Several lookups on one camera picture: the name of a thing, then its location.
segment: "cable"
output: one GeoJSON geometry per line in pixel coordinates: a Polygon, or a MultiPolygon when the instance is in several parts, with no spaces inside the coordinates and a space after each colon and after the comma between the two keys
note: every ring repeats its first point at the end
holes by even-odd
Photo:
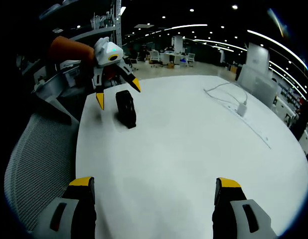
{"type": "Polygon", "coordinates": [[[233,104],[233,105],[234,105],[234,103],[232,103],[232,102],[230,102],[230,101],[225,101],[225,100],[222,100],[222,99],[220,99],[220,98],[217,98],[217,97],[212,96],[211,94],[209,94],[208,90],[206,90],[206,89],[204,89],[204,92],[205,92],[206,94],[208,94],[211,98],[214,98],[214,99],[216,99],[216,100],[223,101],[223,102],[227,102],[227,103],[230,103],[230,104],[233,104]]]}
{"type": "MultiPolygon", "coordinates": [[[[220,85],[218,85],[218,86],[215,86],[214,88],[209,89],[209,90],[204,89],[204,91],[205,91],[205,93],[208,94],[208,92],[210,92],[210,91],[212,91],[212,90],[215,90],[215,89],[217,89],[217,88],[220,87],[220,86],[224,86],[224,85],[228,85],[228,84],[233,84],[233,85],[235,85],[235,86],[237,86],[237,87],[239,87],[240,89],[243,90],[243,92],[244,92],[245,95],[246,95],[246,99],[245,99],[245,101],[244,101],[244,105],[246,105],[246,104],[247,104],[247,99],[248,99],[247,93],[246,93],[246,91],[245,91],[243,88],[241,88],[240,85],[238,85],[238,84],[236,84],[236,83],[233,83],[233,82],[226,82],[226,83],[220,84],[220,85]]],[[[232,94],[230,94],[230,93],[228,93],[228,92],[226,92],[226,91],[224,91],[224,90],[223,90],[223,92],[229,94],[232,98],[234,98],[234,99],[240,104],[240,102],[239,102],[232,94]]],[[[208,94],[208,95],[209,95],[210,97],[212,97],[212,98],[221,100],[221,99],[219,99],[219,98],[216,98],[216,97],[211,96],[210,94],[208,94]]]]}

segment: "floor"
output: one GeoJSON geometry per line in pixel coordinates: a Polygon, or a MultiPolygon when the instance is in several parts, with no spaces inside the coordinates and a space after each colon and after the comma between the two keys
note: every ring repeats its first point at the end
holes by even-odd
{"type": "Polygon", "coordinates": [[[181,76],[181,75],[212,75],[219,76],[228,81],[235,81],[236,74],[230,72],[225,67],[215,66],[203,62],[194,62],[193,67],[180,67],[179,69],[168,69],[166,66],[154,67],[153,64],[138,62],[133,64],[138,70],[134,70],[134,75],[139,80],[164,76],[181,76]]]}

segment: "mesh chair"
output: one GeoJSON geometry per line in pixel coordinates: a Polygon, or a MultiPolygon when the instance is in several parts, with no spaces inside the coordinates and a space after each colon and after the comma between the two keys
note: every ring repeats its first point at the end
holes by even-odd
{"type": "Polygon", "coordinates": [[[191,62],[191,63],[194,62],[194,58],[195,58],[195,54],[193,54],[193,53],[189,53],[189,54],[188,54],[188,56],[187,56],[187,64],[188,64],[188,66],[190,66],[190,65],[189,65],[190,62],[191,62]]]}
{"type": "Polygon", "coordinates": [[[150,52],[150,61],[155,61],[154,65],[152,65],[151,67],[157,67],[160,66],[160,64],[158,64],[158,62],[160,61],[160,56],[159,56],[159,52],[158,51],[151,51],[150,52]]]}
{"type": "MultiPolygon", "coordinates": [[[[132,64],[132,65],[133,65],[133,64],[138,64],[139,54],[140,54],[140,53],[138,52],[138,55],[137,55],[136,59],[130,58],[130,61],[131,61],[131,64],[132,64]]],[[[132,70],[135,71],[135,70],[138,70],[138,68],[132,66],[132,70]]]]}
{"type": "Polygon", "coordinates": [[[159,52],[151,51],[150,52],[150,61],[159,61],[159,52]]]}
{"type": "Polygon", "coordinates": [[[46,101],[71,117],[71,125],[34,113],[15,145],[5,176],[10,208],[28,231],[55,198],[75,179],[75,148],[79,122],[54,97],[46,101]]]}

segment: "round white table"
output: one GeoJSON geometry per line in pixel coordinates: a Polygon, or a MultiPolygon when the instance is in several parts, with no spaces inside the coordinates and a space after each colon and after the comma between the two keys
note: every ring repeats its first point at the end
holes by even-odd
{"type": "Polygon", "coordinates": [[[231,109],[242,89],[217,76],[175,76],[105,90],[105,110],[87,97],[77,141],[76,177],[95,178],[96,238],[212,238],[216,178],[236,180],[281,235],[308,191],[308,163],[292,133],[248,94],[242,120],[231,109]],[[137,126],[116,119],[115,93],[129,90],[137,126]]]}

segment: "power adapter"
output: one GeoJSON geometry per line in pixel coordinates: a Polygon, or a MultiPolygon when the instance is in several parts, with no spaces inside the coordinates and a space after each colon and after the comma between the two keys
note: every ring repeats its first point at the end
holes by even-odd
{"type": "Polygon", "coordinates": [[[246,110],[247,110],[247,106],[246,106],[247,102],[245,101],[244,103],[239,103],[238,109],[237,109],[237,114],[239,114],[241,117],[244,117],[246,110]]]}

